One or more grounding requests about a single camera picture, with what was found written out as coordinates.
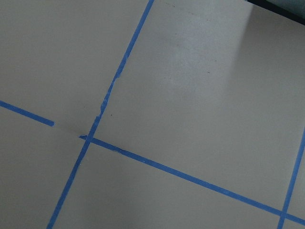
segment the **blue grid line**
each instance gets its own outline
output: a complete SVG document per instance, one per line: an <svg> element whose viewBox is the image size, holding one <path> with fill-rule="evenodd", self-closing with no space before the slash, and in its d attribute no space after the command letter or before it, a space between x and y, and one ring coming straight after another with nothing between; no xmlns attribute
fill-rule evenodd
<svg viewBox="0 0 305 229"><path fill-rule="evenodd" d="M133 34L133 36L132 36L132 38L130 40L130 43L129 43L127 49L126 49L126 52L125 52L125 54L124 54L124 56L122 58L122 61L121 61L120 65L119 65L119 67L118 67L118 69L116 71L116 74L115 74L115 76L114 76L110 86L109 86L107 94L105 95L104 100L103 100L103 102L101 104L101 112L100 112L100 114L98 116L96 116L96 118L95 118L95 120L94 120L94 122L92 124L92 127L90 129L88 137L85 140L85 143L84 143L84 145L83 145L83 147L81 149L81 152L80 152L80 154L79 154L79 156L78 156L78 158L77 158L77 160L76 160L76 162L74 164L74 167L73 167L73 169L72 169L72 171L70 173L70 176L69 176L69 178L67 180L67 183L66 183L66 185L65 185L65 187L64 187L64 189L63 189L63 191L61 193L61 196L60 196L60 198L59 198L59 200L57 202L57 205L56 205L56 207L54 209L54 212L53 212L53 214L51 216L51 219L50 219L50 221L49 221L49 223L47 225L47 229L52 229L54 224L55 224L55 222L56 222L56 219L57 219L57 217L59 215L59 212L60 212L60 210L62 208L62 205L63 205L63 203L64 203L64 201L65 201L65 199L66 199L66 197L67 197L67 195L69 193L69 190L70 190L70 188L72 186L72 183L73 183L74 178L76 176L76 172L77 172L77 170L78 170L78 168L79 168L79 166L81 164L81 161L83 160L83 158L86 155L86 152L87 152L87 150L89 148L91 140L93 139L94 133L95 133L95 131L96 131L96 129L97 129L99 123L100 123L100 120L102 118L102 115L104 114L104 111L105 111L105 109L107 107L108 100L110 98L110 94L112 92L114 83L120 77L120 75L121 75L121 73L122 73L122 71L124 69L126 61L127 61L128 57L129 57L131 51L132 51L132 48L133 48L133 46L134 46L138 36L139 36L141 28L144 25L144 22L145 22L145 20L147 18L147 15L148 15L148 13L149 13L152 5L153 5L153 2L154 2L154 0L149 0L147 5L146 5L146 8L145 8L145 10L144 10L144 12L143 12L143 14L141 16L141 19L139 21L139 24L138 24L137 28L135 29L135 32L134 32L134 34Z"/></svg>
<svg viewBox="0 0 305 229"><path fill-rule="evenodd" d="M81 135L80 138L86 140L87 136ZM275 208L273 208L273 207L270 207L270 206L268 206L268 205L265 205L265 204L263 204L263 203L260 203L260 202L258 202L258 201L255 201L255 200L253 200L253 199L244 197L244 196L242 196L242 195L239 195L239 194L237 194L237 193L234 193L234 192L232 192L232 191L229 191L229 190L227 190L227 189L225 189L225 188L222 188L222 187L213 185L213 184L208 183L208 182L206 182L206 181L203 181L203 180L201 180L201 179L195 178L195 177L193 177L193 176L191 176L191 175L188 175L188 174L186 174L186 173L183 173L183 172L178 171L178 170L176 170L176 169L173 169L173 168L171 168L171 167L162 165L162 164L160 164L160 163L158 163L158 162L152 161L152 160L147 159L147 158L145 158L145 157L143 157L143 156L140 156L140 155L137 155L137 154L135 154L135 153L132 153L132 152L129 152L129 151L120 149L120 148L118 148L118 147L116 147L116 146L113 146L113 145L111 145L111 144L109 144L109 143L106 143L106 142L104 142L104 141L102 141L102 140L93 138L93 139L91 140L91 142L94 143L94 144L96 144L96 145L98 145L98 146L102 146L102 147L104 147L104 148L106 148L106 149L109 149L109 150L118 152L118 153L120 153L120 154L122 154L122 155L124 155L124 156L127 156L127 157L129 157L129 158L132 158L132 159L134 159L134 160L137 160L137 161L139 161L139 162L142 162L142 163L144 163L144 164L147 164L147 165L149 165L149 166L152 166L152 167L154 167L154 168L160 169L160 170L162 170L162 171L164 171L164 172L170 173L170 174L172 174L172 175L174 175L174 176L177 176L177 177L180 177L180 178L182 178L182 179L188 180L188 181L190 181L190 182L192 182L192 183L198 184L198 185L200 185L200 186L202 186L202 187L206 187L206 188L208 188L208 189L210 189L210 190L213 190L213 191L215 191L215 192L218 192L218 193L220 193L220 194L224 194L224 195L226 195L226 196L228 196L228 197L231 197L231 198L234 198L234 199L239 200L239 201L241 201L241 202L244 202L244 203L246 203L246 204L252 205L252 206L254 206L254 207L256 207L256 208L265 210L265 211L267 211L267 212L273 213L273 214L278 215L278 216L281 216L281 215L282 215L282 211L280 211L280 210L278 210L278 209L275 209ZM287 214L287 215L285 214L285 217L286 217L287 219L291 220L291 221L294 221L294 222L296 222L296 223L299 223L299 224L302 224L302 225L305 226L305 220L304 220L304 219L298 218L298 217L296 217L296 216L288 215L288 214Z"/></svg>
<svg viewBox="0 0 305 229"><path fill-rule="evenodd" d="M296 177L297 177L297 174L298 174L298 171L299 171L299 168L300 168L304 148L305 148L305 128L304 128L304 131L303 131L299 151L298 151L298 154L296 156L295 166L294 166L294 169L292 171L290 183L289 183L288 190L287 190L287 193L286 193L286 198L285 198L285 201L284 201L281 217L278 221L277 229L282 229L283 228L284 221L285 221L285 218L286 218L286 214L287 214L287 211L288 211L288 207L289 207L289 204L290 204L292 192L293 192L294 187L295 187Z"/></svg>
<svg viewBox="0 0 305 229"><path fill-rule="evenodd" d="M14 106L14 105L8 104L8 103L6 103L6 102L4 102L2 100L0 100L0 106L4 107L6 109L9 109L9 110L11 110L13 112L19 113L20 115L23 115L23 116L26 116L28 118L34 119L34 120L36 120L36 121L38 121L40 123L43 123L45 125L49 125L49 126L54 126L55 125L55 123L52 120L50 120L50 119L41 117L41 116L39 116L37 114L33 114L33 113L29 112L29 111L26 111L26 110L23 110L21 108L18 108L16 106Z"/></svg>

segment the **dark object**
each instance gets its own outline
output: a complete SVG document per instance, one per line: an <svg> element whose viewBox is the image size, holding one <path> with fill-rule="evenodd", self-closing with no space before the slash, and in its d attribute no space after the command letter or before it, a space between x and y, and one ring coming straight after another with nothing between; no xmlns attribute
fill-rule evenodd
<svg viewBox="0 0 305 229"><path fill-rule="evenodd" d="M305 0L247 0L257 6L305 25Z"/></svg>

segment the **blue tape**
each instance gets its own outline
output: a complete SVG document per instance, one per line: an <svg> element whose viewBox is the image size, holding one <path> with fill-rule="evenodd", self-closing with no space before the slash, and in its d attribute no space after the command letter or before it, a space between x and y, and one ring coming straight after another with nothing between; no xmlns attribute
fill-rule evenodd
<svg viewBox="0 0 305 229"><path fill-rule="evenodd" d="M6 103L4 101L1 101L1 100L0 100L0 106L2 106L4 108L7 108L7 109L9 109L9 110L11 110L13 112L19 113L19 114L21 114L23 116L26 116L28 118L34 119L34 120L36 120L38 122L41 122L41 123L43 123L45 125L54 126L54 124L55 124L50 119L43 118L43 117L41 117L39 115L33 114L33 113L29 112L29 111L23 110L21 108L18 108L16 106L13 106L13 105L8 104L8 103Z"/></svg>
<svg viewBox="0 0 305 229"><path fill-rule="evenodd" d="M304 131L303 131L303 136L302 136L301 144L300 144L300 147L299 147L299 151L298 151L298 154L296 156L295 166L294 166L294 169L292 171L290 183L289 183L288 190L287 190L287 193L286 193L286 198L285 198L285 202L284 202L284 205L283 205L281 217L278 221L277 229L282 229L283 228L284 221L285 221L287 211L288 211L288 207L289 207L289 204L290 204L292 192L293 192L294 187L295 187L295 181L296 181L297 173L298 173L299 168L300 168L300 164L301 164L304 149L305 149L305 128L304 128Z"/></svg>
<svg viewBox="0 0 305 229"><path fill-rule="evenodd" d="M89 147L89 145L90 145L90 143L91 143L91 141L93 139L94 133L95 133L95 131L96 131L96 129L97 129L99 123L100 123L100 120L101 120L101 118L102 118L102 116L104 114L104 111L105 111L105 109L107 107L108 100L110 98L110 94L111 94L111 91L112 91L113 86L114 86L114 82L116 81L116 79L118 79L120 77L120 75L121 75L121 73L122 73L122 71L124 69L126 61L127 61L128 57L129 57L131 51L132 51L132 48L133 48L133 46L134 46L138 36L139 36L141 28L144 25L144 22L145 22L145 20L147 18L147 15L148 15L148 13L149 13L152 5L153 5L153 2L154 2L154 0L149 0L147 5L146 5L146 8L145 8L145 10L143 12L143 15L142 15L142 17L141 17L141 19L139 21L139 24L138 24L138 26L137 26L137 28L136 28L133 36L132 36L132 39L131 39L131 41L130 41L127 49L126 49L126 52L125 52L125 54L124 54L124 56L122 58L122 61L121 61L120 65L119 65L119 68L117 69L116 74L115 74L115 76L114 76L114 78L113 78L113 80L112 80L112 82L111 82L111 84L109 86L108 91L107 91L107 94L104 97L103 103L101 104L101 112L95 118L95 120L94 120L94 122L92 124L92 127L90 129L88 137L86 138L86 141L85 141L85 143L84 143L84 145L83 145L83 147L81 149L81 152L80 152L80 154L79 154L79 156L78 156L78 158L77 158L77 160L76 160L76 162L74 164L74 167L73 167L73 169L72 169L72 171L70 173L68 181L67 181L67 183L66 183L66 185L65 185L65 187L64 187L64 189L63 189L63 191L61 193L61 197L59 198L59 200L57 202L57 205L55 207L55 210L54 210L54 212L53 212L53 214L51 216L51 219L50 219L50 221L49 221L49 223L47 225L47 229L52 229L54 224L55 224L55 222L56 222L56 219L57 219L57 217L59 215L59 212L60 212L60 210L62 208L62 205L63 205L63 203L64 203L64 201L65 201L65 199L66 199L66 197L67 197L67 195L69 193L71 185L72 185L72 183L74 181L74 178L76 176L76 172L77 172L77 170L78 170L78 168L79 168L79 166L81 164L81 161L83 160L83 158L86 155L88 147Z"/></svg>
<svg viewBox="0 0 305 229"><path fill-rule="evenodd" d="M80 138L86 140L87 136L81 135ZM244 202L246 204L252 205L252 206L257 207L259 209L265 210L267 212L273 213L273 214L278 215L278 216L280 216L282 214L282 212L280 210L278 210L278 209L275 209L275 208L270 207L268 205L262 204L260 202L255 201L255 200L249 199L247 197L241 196L241 195L236 194L234 192L231 192L231 191L229 191L229 190L227 190L225 188L222 188L222 187L213 185L211 183L208 183L206 181L200 180L200 179L195 178L195 177L193 177L191 175L188 175L186 173L180 172L180 171L178 171L176 169L170 168L168 166L165 166L165 165L162 165L162 164L157 163L155 161L152 161L150 159L147 159L147 158L145 158L143 156L140 156L140 155L134 154L132 152L120 149L120 148L118 148L116 146L113 146L113 145L111 145L109 143L106 143L104 141L101 141L99 139L93 138L91 140L91 142L94 143L94 144L97 144L99 146L102 146L104 148L107 148L109 150L118 152L118 153L120 153L120 154L122 154L124 156L127 156L129 158L132 158L134 160L140 161L140 162L142 162L144 164L150 165L150 166L152 166L154 168L160 169L160 170L162 170L164 172L173 174L173 175L175 175L177 177L180 177L182 179L185 179L185 180L188 180L188 181L193 182L195 184L198 184L198 185L200 185L202 187L206 187L206 188L208 188L210 190L213 190L215 192L218 192L218 193L224 194L224 195L226 195L228 197L237 199L237 200L239 200L241 202ZM292 220L292 221L298 222L298 223L304 223L303 219L300 219L300 218L297 218L297 217L294 217L294 216L291 216L291 215L289 216L289 219Z"/></svg>

